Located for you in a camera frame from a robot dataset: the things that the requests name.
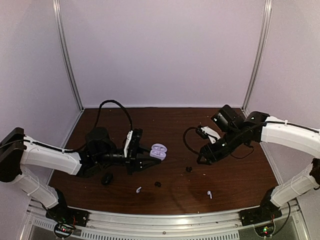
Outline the lilac earbud charging case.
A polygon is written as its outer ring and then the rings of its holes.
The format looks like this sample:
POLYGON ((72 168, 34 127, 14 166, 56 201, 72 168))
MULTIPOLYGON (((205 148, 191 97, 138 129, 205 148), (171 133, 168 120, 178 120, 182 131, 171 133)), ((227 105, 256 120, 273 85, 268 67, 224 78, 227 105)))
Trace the lilac earbud charging case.
POLYGON ((160 143, 155 143, 151 146, 149 156, 163 161, 167 156, 167 151, 168 149, 166 146, 160 143))

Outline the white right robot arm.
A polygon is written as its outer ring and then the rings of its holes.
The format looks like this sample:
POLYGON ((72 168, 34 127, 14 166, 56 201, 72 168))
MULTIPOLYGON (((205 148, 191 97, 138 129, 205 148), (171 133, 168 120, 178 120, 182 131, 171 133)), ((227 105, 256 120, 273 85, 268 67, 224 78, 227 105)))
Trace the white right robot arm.
POLYGON ((211 165, 231 155, 240 145, 251 142, 282 145, 313 157, 312 162, 287 182, 268 190, 256 210, 259 220, 268 220, 285 203, 320 187, 320 131, 253 111, 246 118, 229 105, 219 109, 211 120, 224 133, 220 136, 208 126, 197 130, 209 143, 197 153, 197 163, 211 165))

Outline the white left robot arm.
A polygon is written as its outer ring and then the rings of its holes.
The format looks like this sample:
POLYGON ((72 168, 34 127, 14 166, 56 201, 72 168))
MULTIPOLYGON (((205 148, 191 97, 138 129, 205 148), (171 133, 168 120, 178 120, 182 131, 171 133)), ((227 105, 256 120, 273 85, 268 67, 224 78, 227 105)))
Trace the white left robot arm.
POLYGON ((0 143, 0 181, 18 185, 27 195, 41 202, 61 222, 72 218, 63 194, 42 183, 28 165, 40 166, 80 178, 89 178, 101 168, 124 166, 129 175, 160 164, 168 149, 160 143, 140 144, 142 129, 130 130, 123 148, 117 148, 104 127, 95 127, 85 136, 83 150, 59 148, 24 134, 17 127, 0 143))

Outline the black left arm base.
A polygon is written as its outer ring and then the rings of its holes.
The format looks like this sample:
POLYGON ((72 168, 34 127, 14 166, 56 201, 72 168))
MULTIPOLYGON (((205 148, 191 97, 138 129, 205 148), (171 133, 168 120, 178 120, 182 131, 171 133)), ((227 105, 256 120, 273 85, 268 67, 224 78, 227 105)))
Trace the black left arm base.
POLYGON ((57 205, 51 208, 43 206, 46 210, 46 217, 55 220, 57 223, 86 227, 89 217, 87 210, 68 207, 64 194, 55 188, 57 192, 57 205))

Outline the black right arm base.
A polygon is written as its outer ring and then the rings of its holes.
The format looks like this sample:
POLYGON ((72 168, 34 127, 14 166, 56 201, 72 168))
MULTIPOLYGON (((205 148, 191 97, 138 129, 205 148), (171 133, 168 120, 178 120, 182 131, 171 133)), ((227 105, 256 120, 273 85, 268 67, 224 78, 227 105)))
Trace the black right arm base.
POLYGON ((271 221, 282 216, 280 207, 271 202, 271 191, 262 198, 258 207, 244 209, 239 212, 242 226, 255 225, 262 222, 271 221))

